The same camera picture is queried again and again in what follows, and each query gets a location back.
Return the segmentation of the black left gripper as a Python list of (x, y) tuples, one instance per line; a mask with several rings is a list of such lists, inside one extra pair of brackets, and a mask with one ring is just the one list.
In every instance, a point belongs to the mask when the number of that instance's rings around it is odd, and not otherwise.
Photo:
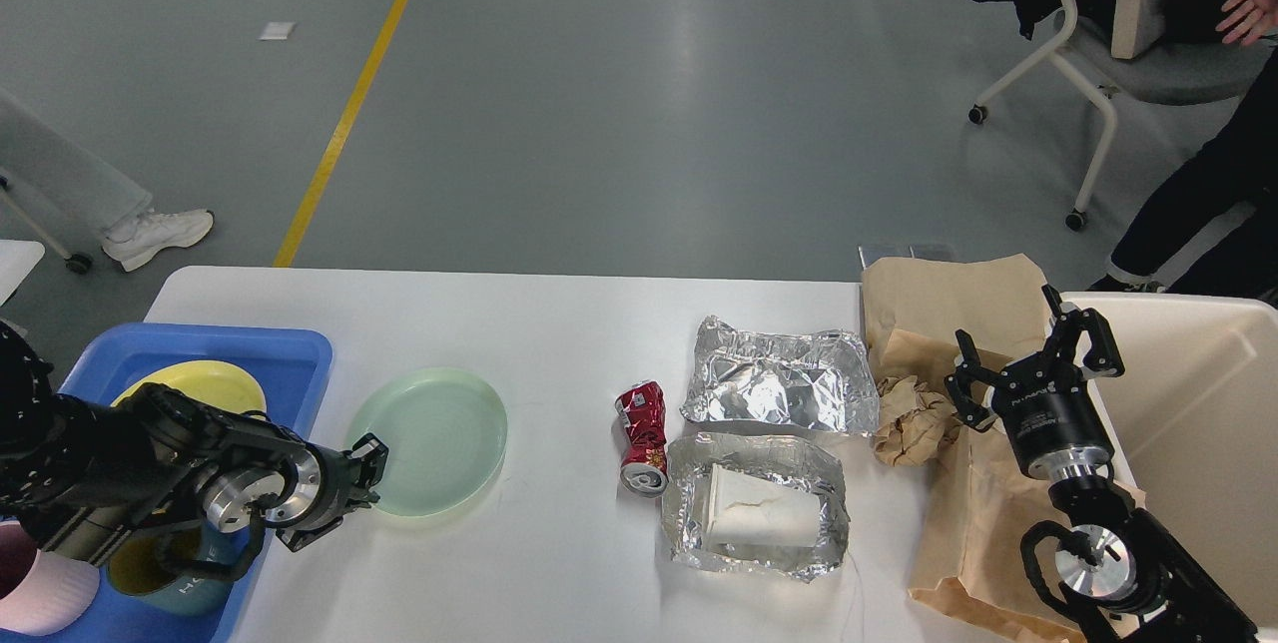
[(288, 456), (284, 472), (291, 488), (265, 513), (268, 528), (290, 552), (300, 552), (343, 525), (348, 513), (380, 502), (389, 446), (374, 433), (362, 435), (351, 450), (307, 446)]

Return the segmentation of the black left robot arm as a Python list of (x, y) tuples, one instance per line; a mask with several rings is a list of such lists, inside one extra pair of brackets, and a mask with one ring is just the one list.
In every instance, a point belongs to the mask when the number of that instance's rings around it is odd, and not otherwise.
[(371, 432), (331, 450), (158, 382), (82, 400), (8, 325), (1, 362), (3, 515), (43, 552), (101, 568), (155, 538), (165, 571), (238, 582), (268, 536), (296, 552), (380, 501), (389, 444)]

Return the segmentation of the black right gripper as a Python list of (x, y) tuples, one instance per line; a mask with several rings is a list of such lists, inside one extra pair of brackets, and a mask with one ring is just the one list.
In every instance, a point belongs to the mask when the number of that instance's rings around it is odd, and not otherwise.
[[(1019, 470), (1028, 478), (1094, 476), (1111, 464), (1114, 447), (1085, 381), (1122, 377), (1126, 366), (1099, 311), (1081, 311), (1051, 285), (1042, 285), (1042, 297), (1051, 312), (1042, 352), (998, 373), (982, 366), (971, 334), (956, 329), (958, 362), (944, 377), (946, 392), (967, 428), (987, 432), (999, 415)], [(973, 383), (996, 385), (996, 412), (973, 398)]]

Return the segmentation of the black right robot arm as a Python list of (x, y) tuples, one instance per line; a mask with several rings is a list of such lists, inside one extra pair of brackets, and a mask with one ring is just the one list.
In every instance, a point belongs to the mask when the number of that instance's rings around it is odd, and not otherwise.
[(1086, 385), (1121, 377), (1123, 359), (1099, 311), (1042, 288), (1051, 330), (1040, 350), (982, 366), (967, 330), (944, 386), (958, 421), (999, 423), (1019, 473), (1048, 484), (1066, 523), (1042, 520), (1019, 541), (1036, 597), (1089, 642), (1255, 642), (1258, 625), (1166, 525), (1114, 483), (1114, 444)]

